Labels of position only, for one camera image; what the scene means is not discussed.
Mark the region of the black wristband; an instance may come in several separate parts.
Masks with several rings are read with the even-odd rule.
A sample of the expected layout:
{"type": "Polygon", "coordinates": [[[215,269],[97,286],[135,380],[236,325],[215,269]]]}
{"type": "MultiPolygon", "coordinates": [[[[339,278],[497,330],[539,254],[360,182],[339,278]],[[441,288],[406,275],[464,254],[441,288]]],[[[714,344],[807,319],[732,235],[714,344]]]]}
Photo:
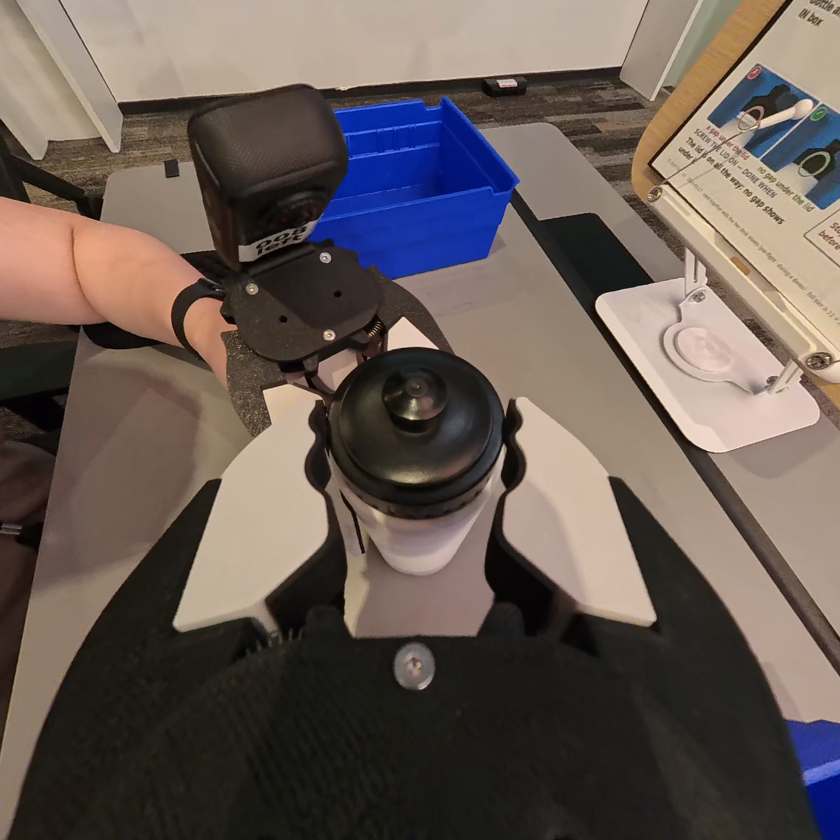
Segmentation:
{"type": "Polygon", "coordinates": [[[203,360],[203,357],[193,348],[186,336],[186,314],[194,303],[202,299],[224,301],[226,295],[226,290],[221,283],[201,276],[192,285],[181,290],[173,301],[171,307],[171,327],[174,336],[178,344],[197,359],[203,360]]]}

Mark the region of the black bottle lid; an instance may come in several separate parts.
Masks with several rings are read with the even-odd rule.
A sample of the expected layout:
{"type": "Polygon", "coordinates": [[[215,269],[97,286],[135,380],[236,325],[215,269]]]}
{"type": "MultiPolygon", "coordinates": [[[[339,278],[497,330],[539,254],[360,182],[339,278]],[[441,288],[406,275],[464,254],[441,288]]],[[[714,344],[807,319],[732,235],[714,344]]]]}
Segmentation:
{"type": "Polygon", "coordinates": [[[403,519],[439,518],[486,486],[505,414],[488,379],[441,350],[390,350],[341,383],[328,413],[332,462],[364,504],[403,519]]]}

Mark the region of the black rectangular pad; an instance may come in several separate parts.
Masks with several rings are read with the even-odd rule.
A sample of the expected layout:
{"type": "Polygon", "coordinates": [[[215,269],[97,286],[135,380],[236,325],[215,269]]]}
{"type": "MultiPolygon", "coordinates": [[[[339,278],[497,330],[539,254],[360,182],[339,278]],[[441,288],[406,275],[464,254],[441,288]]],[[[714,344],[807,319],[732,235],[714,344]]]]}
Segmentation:
{"type": "Polygon", "coordinates": [[[570,269],[572,290],[588,312],[595,311],[602,295],[654,282],[598,214],[552,217],[541,225],[562,266],[570,269]]]}

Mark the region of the person's left forearm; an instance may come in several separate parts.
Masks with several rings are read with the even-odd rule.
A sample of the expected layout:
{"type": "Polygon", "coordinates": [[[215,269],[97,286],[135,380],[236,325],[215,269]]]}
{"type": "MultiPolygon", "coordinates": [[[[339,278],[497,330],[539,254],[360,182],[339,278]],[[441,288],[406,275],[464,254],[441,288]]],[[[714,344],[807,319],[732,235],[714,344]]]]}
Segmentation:
{"type": "Polygon", "coordinates": [[[110,322],[175,347],[177,296],[201,274],[167,245],[125,227],[1,199],[1,316],[110,322]]]}

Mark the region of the person's left hand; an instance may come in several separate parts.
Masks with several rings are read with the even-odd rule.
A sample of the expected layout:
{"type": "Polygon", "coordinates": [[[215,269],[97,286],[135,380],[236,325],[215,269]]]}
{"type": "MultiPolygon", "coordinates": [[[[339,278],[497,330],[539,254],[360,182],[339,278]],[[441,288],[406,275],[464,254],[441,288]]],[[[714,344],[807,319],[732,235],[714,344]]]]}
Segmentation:
{"type": "Polygon", "coordinates": [[[213,298],[195,301],[185,314],[184,334],[193,350],[227,386],[227,349],[223,336],[237,327],[225,320],[221,307],[222,302],[213,298]]]}

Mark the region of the printed instruction sheet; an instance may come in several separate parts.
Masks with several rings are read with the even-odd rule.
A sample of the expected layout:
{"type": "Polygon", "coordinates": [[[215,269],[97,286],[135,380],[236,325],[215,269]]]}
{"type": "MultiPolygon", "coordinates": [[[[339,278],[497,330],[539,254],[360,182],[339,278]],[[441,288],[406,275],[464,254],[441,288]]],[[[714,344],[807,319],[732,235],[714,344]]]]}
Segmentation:
{"type": "Polygon", "coordinates": [[[650,164],[827,340],[839,317],[838,2],[788,2],[650,164]]]}

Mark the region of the white plastic bottle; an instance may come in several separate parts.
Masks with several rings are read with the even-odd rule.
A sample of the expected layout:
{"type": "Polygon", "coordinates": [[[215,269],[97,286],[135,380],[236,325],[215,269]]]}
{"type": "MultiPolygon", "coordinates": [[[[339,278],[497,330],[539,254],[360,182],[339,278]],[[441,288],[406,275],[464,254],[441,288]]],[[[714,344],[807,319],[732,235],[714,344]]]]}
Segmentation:
{"type": "Polygon", "coordinates": [[[483,509],[498,498],[502,460],[500,456],[488,482],[465,506],[439,518],[405,519],[363,502],[329,455],[328,493],[348,555],[361,557],[376,548],[383,560],[402,574],[429,575],[442,570],[455,557],[483,509]]]}

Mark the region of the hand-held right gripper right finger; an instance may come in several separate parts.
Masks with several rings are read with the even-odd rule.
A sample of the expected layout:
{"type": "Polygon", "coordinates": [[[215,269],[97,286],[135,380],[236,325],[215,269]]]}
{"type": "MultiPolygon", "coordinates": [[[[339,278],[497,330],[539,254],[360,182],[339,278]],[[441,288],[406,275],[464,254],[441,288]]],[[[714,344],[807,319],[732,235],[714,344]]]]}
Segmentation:
{"type": "Polygon", "coordinates": [[[525,397],[505,420],[503,491],[486,550],[495,602],[525,627],[593,616],[652,627],[657,616],[613,493],[582,442],[525,397]]]}

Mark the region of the wooden display board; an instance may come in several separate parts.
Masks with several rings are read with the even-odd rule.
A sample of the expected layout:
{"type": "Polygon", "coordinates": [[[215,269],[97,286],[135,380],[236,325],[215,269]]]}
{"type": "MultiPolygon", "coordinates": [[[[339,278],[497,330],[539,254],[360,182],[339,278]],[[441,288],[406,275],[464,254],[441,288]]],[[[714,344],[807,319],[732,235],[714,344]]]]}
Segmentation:
{"type": "Polygon", "coordinates": [[[822,394],[823,407],[832,406],[826,414],[838,424],[839,385],[825,381],[821,372],[812,370],[806,364],[806,356],[823,350],[814,329],[805,324],[802,315],[772,288],[752,262],[720,234],[712,232],[709,223],[702,218],[692,222],[699,232],[689,234],[688,216],[694,212],[691,207],[680,210],[677,218],[671,219],[649,197],[657,184],[662,182],[661,176],[652,168],[651,160],[740,62],[741,57],[751,49],[753,41],[761,37],[763,30],[784,5],[782,1],[747,1],[741,2],[732,12],[647,126],[633,158],[632,184],[636,195],[654,209],[682,244],[698,254],[709,272],[739,299],[756,322],[761,323],[762,329],[772,336],[779,351],[784,353],[784,361],[793,361],[800,366],[805,382],[822,394]]]}

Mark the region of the blue plastic bin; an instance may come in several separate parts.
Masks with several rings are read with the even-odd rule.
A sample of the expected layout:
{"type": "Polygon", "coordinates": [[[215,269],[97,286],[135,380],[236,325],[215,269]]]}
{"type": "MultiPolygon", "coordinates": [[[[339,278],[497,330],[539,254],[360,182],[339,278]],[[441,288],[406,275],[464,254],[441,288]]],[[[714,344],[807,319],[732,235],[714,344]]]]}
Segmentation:
{"type": "Polygon", "coordinates": [[[449,98],[335,115],[349,170],[311,241],[394,280],[488,257],[519,179],[449,98]]]}
{"type": "Polygon", "coordinates": [[[839,724],[787,721],[803,784],[825,839],[839,838],[839,724]]]}

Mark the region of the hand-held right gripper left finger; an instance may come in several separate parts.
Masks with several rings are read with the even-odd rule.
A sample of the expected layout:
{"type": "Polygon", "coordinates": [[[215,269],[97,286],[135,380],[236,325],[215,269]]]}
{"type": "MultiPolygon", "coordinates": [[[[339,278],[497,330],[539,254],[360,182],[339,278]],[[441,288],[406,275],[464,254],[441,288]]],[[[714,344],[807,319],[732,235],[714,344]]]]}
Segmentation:
{"type": "Polygon", "coordinates": [[[332,500],[326,417],[292,409],[226,468],[173,626],[240,618],[297,632],[315,606],[343,609],[346,551],[332,500]]]}

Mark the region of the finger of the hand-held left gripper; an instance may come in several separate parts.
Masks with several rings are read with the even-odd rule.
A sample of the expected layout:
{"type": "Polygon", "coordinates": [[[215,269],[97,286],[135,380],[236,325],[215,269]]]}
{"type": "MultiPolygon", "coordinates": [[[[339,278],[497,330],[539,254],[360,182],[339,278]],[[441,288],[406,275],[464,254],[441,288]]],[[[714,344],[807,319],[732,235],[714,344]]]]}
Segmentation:
{"type": "MultiPolygon", "coordinates": [[[[313,407],[319,406],[325,417],[329,417],[329,408],[333,394],[319,392],[299,384],[278,385],[263,392],[272,424],[279,424],[291,417],[292,409],[306,409],[308,416],[313,407]]],[[[327,487],[341,527],[344,547],[348,558],[348,576],[344,586],[344,621],[352,636],[359,635],[359,623],[365,601],[370,593],[370,583],[366,578],[367,552],[369,536],[361,525],[357,514],[350,504],[350,491],[347,490],[337,467],[330,460],[331,478],[327,487]]]]}
{"type": "Polygon", "coordinates": [[[386,351],[402,349],[439,350],[439,347],[429,339],[418,327],[403,317],[388,329],[385,337],[386,351]]]}

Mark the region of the dark chair seat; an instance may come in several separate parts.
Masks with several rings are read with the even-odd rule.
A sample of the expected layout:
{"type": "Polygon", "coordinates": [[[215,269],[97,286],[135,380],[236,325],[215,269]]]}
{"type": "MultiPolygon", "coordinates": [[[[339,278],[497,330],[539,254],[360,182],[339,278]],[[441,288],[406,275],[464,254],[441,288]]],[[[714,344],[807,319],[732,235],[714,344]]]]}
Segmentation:
{"type": "Polygon", "coordinates": [[[75,341],[1,349],[1,404],[68,393],[76,359],[75,341]]]}

